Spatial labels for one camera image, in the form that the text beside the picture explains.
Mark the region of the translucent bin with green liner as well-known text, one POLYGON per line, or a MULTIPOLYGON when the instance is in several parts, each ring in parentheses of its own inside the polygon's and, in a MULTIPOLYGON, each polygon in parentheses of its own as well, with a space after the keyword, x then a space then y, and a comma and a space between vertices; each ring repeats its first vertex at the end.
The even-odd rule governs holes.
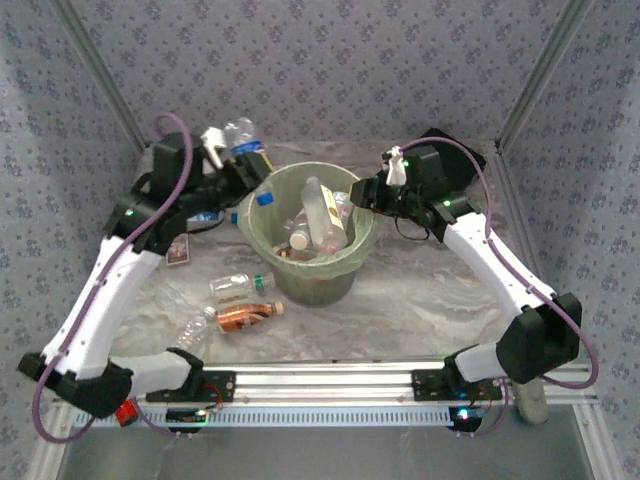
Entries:
POLYGON ((256 195, 238 207, 238 226, 256 253, 266 260, 278 289, 290 300, 305 306, 327 306, 342 299, 351 289, 357 272, 373 250, 382 220, 373 212, 356 208, 349 218, 350 244, 334 255, 308 261, 292 255, 277 255, 273 248, 287 240, 285 222, 302 210, 301 191, 308 177, 347 193, 359 178, 349 170, 317 161, 276 169, 266 182, 274 201, 261 206, 256 195))

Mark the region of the clear bottle cream label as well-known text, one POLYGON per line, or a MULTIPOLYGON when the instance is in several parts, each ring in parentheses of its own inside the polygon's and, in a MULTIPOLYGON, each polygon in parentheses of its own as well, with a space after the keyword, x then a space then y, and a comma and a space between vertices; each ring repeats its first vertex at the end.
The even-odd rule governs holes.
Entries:
POLYGON ((311 176, 306 180, 301 200, 316 249, 322 254, 342 250, 348 237, 333 192, 317 177, 311 176))

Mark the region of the clear bottle with green band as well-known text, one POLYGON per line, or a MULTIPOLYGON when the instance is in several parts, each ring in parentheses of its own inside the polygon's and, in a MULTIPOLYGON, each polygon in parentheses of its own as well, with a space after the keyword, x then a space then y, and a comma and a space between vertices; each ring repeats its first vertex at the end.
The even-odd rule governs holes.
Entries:
POLYGON ((209 282, 213 298, 220 303, 241 300, 252 295, 263 295, 274 286, 275 278, 272 273, 257 275, 236 273, 209 282))

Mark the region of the controller board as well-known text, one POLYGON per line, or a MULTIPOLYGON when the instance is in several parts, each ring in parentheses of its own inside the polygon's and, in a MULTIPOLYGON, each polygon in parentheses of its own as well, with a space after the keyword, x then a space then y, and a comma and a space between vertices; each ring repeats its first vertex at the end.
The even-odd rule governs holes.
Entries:
POLYGON ((485 411, 480 407, 450 407, 449 415, 452 425, 449 429, 454 432, 475 433, 481 426, 485 411))
POLYGON ((207 424, 209 412, 200 408, 171 408, 166 411, 165 423, 171 433, 196 434, 207 424))

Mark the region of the clear bottle large blue cap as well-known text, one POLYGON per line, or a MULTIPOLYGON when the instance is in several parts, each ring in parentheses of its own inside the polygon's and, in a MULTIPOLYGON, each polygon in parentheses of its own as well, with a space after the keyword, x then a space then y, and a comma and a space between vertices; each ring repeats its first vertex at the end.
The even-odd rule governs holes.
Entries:
POLYGON ((269 225, 274 219, 275 199, 270 189, 257 190, 250 203, 249 221, 253 225, 269 225))

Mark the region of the left controller board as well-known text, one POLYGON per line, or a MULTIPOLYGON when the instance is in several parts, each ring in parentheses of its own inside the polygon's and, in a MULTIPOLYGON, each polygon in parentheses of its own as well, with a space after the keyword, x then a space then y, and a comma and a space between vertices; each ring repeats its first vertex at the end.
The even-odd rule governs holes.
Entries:
POLYGON ((171 408, 166 411, 165 423, 171 433, 196 434, 207 424, 209 412, 200 408, 171 408))

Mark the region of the clear bottle blue wrap label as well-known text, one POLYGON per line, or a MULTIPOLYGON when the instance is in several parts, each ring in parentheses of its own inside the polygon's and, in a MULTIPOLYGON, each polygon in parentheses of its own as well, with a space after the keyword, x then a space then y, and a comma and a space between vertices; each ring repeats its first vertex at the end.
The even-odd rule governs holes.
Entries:
POLYGON ((254 123, 247 117, 240 117, 224 127, 227 147, 233 157, 247 153, 263 153, 263 142, 257 136, 254 123))

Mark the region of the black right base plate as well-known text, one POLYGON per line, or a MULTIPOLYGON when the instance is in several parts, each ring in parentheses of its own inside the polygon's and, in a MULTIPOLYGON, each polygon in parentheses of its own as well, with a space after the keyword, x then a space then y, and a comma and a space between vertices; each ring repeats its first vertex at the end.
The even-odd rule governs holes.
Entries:
POLYGON ((413 370, 411 386, 416 401, 496 401, 503 399, 492 380, 468 382, 446 369, 413 370))

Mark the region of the grey stone block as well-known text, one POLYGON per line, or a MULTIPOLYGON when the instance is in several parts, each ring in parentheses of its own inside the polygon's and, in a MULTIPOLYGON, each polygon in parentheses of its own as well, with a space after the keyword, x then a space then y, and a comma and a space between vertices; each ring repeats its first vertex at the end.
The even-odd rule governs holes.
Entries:
POLYGON ((541 425, 549 419, 550 409, 540 379, 526 384, 514 383, 513 388, 519 414, 525 423, 541 425))

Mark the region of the copper brown plastic bottle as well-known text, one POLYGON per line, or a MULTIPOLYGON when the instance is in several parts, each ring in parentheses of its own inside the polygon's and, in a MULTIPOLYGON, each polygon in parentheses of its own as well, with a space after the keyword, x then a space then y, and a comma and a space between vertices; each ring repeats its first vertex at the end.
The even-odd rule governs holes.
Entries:
POLYGON ((284 304, 280 301, 238 304, 217 311, 215 318, 222 332, 232 333, 256 325, 265 319, 281 316, 284 310, 284 304))

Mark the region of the aluminium corner post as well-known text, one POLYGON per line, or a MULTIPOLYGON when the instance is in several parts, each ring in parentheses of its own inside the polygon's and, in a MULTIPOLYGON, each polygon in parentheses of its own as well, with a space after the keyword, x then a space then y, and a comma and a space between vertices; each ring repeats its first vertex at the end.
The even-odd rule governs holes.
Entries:
POLYGON ((513 108, 495 139, 496 149, 499 153, 508 152, 517 139, 589 10, 595 3, 596 0, 566 0, 513 108))
POLYGON ((147 145, 146 137, 73 3, 71 0, 47 0, 47 2, 61 21, 64 31, 78 51, 124 134, 142 151, 147 145))

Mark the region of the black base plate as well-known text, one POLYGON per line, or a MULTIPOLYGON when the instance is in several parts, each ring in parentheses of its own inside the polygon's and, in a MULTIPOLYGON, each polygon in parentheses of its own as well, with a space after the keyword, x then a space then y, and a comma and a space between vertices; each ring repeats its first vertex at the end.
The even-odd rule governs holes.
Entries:
POLYGON ((503 399, 492 380, 468 382, 446 369, 413 370, 411 386, 416 401, 496 401, 503 399))
POLYGON ((178 390, 148 393, 150 403, 229 403, 234 399, 236 372, 232 370, 201 370, 187 379, 178 390))

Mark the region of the black case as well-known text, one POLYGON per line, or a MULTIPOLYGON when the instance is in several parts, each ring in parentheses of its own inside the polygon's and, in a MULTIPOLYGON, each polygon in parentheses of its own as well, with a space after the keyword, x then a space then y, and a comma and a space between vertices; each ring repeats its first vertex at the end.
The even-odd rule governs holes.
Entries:
MULTIPOLYGON (((439 137, 456 141, 453 137, 437 128, 430 128, 425 131, 421 138, 439 137)), ((484 172, 487 161, 484 156, 473 150, 471 147, 460 143, 474 157, 480 169, 484 172)), ((430 144, 439 154, 441 165, 451 191, 465 190, 478 177, 477 171, 472 162, 458 147, 446 142, 432 142, 430 144)))

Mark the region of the blue label bottle blue cap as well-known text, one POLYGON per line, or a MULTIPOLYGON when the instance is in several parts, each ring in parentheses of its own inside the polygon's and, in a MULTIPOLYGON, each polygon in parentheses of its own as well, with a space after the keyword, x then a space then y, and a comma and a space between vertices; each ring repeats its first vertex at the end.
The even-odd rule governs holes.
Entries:
POLYGON ((221 220, 228 220, 231 224, 236 225, 238 222, 238 213, 236 210, 231 210, 229 213, 226 211, 218 212, 201 212, 190 218, 190 221, 194 222, 218 222, 221 220))

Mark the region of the clear plastic bottle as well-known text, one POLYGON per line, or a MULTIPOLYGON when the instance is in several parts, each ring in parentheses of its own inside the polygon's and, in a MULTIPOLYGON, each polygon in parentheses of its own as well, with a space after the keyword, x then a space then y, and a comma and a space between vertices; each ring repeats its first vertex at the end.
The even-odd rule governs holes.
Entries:
POLYGON ((336 191, 334 193, 334 200, 337 206, 337 210, 344 229, 347 229, 351 213, 354 205, 349 199, 349 194, 346 192, 336 191))

